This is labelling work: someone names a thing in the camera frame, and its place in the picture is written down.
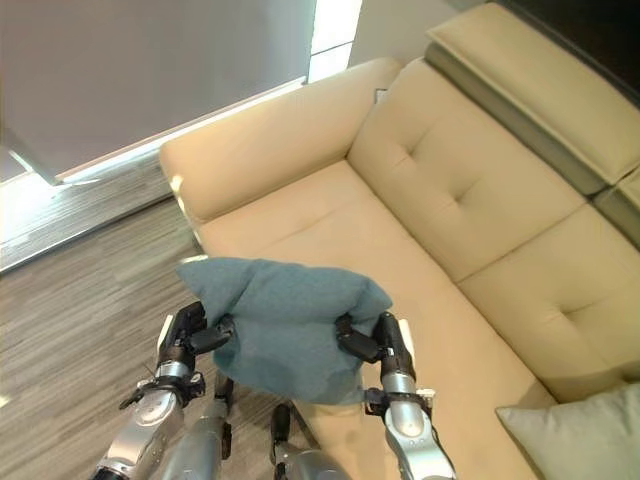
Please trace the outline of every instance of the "wooden floor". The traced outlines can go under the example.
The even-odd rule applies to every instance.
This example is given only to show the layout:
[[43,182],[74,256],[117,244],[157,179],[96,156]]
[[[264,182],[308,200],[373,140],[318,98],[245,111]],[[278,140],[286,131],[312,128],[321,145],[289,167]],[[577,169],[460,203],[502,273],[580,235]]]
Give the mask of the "wooden floor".
[[26,180],[17,185],[26,194],[3,195],[0,272],[171,196],[157,154],[89,175],[82,183],[51,187],[44,195],[42,187],[29,183],[34,179]]
[[[174,269],[197,253],[166,200],[0,279],[0,478],[89,477],[130,414],[118,403],[153,367],[165,316],[194,299]],[[208,356],[199,367],[212,385]],[[246,388],[236,398],[223,478],[270,479],[279,399]],[[187,424],[205,402],[189,406]],[[294,443],[304,446],[299,431]]]

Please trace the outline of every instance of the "teal pillow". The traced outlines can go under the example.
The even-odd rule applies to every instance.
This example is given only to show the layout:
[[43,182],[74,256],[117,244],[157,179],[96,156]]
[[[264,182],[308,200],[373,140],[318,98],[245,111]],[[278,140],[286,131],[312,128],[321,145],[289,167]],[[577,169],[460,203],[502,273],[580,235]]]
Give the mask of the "teal pillow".
[[640,479],[640,384],[498,417],[547,480]]

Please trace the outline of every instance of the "seat cushion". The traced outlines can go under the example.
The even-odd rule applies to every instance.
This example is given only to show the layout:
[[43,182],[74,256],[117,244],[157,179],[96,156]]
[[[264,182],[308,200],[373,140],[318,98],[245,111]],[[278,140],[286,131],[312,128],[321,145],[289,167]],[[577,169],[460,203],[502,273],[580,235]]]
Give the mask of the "seat cushion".
[[[347,162],[202,225],[198,235],[209,255],[338,266],[373,278],[410,322],[418,383],[438,391],[435,425],[460,478],[536,478],[494,409],[545,407],[553,398]],[[372,367],[365,384],[379,384]],[[360,406],[299,409],[354,480],[398,478],[379,419]]]

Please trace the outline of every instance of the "beige leather sofa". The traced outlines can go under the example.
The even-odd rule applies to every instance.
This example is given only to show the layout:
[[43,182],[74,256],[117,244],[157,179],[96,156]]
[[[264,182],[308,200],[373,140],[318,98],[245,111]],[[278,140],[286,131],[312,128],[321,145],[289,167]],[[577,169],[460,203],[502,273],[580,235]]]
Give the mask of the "beige leather sofa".
[[[460,478],[536,478],[495,407],[640,379],[640,254],[596,208],[639,198],[640,113],[497,5],[430,35],[426,61],[257,105],[168,143],[162,165],[208,254],[379,282]],[[379,419],[299,409],[354,479],[398,478]]]

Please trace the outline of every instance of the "seam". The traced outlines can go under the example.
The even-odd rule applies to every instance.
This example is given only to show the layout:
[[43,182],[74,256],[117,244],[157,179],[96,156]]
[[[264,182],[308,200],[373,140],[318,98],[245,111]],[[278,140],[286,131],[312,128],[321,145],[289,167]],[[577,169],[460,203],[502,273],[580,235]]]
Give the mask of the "seam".
[[520,244],[516,245],[515,247],[513,247],[512,249],[510,249],[509,251],[505,252],[502,255],[497,256],[496,258],[494,258],[493,260],[490,260],[486,265],[484,265],[483,267],[480,267],[478,270],[476,270],[475,272],[471,272],[467,275],[465,275],[464,277],[462,277],[459,280],[456,280],[454,283],[456,285],[458,285],[460,287],[460,284],[465,282],[467,279],[469,279],[470,277],[477,275],[481,272],[483,272],[484,270],[490,268],[494,263],[499,262],[500,260],[503,260],[504,258],[508,257],[509,255],[513,254],[514,252],[516,252],[517,250],[521,249],[522,247],[526,246],[527,244],[529,244],[530,242],[536,240],[538,237],[544,235],[545,233],[547,233],[549,230],[551,230],[552,228],[555,228],[557,225],[560,225],[562,222],[564,222],[567,218],[571,217],[572,215],[574,215],[575,213],[577,213],[580,209],[582,209],[583,207],[589,206],[591,207],[591,205],[589,203],[586,202],[586,200],[582,203],[580,203],[577,208],[571,210],[569,213],[567,213],[566,215],[562,216],[561,218],[559,218],[558,220],[552,222],[549,226],[547,226],[546,228],[540,230],[538,233],[536,233],[535,235],[533,235],[532,237],[527,238],[526,240],[522,241]]

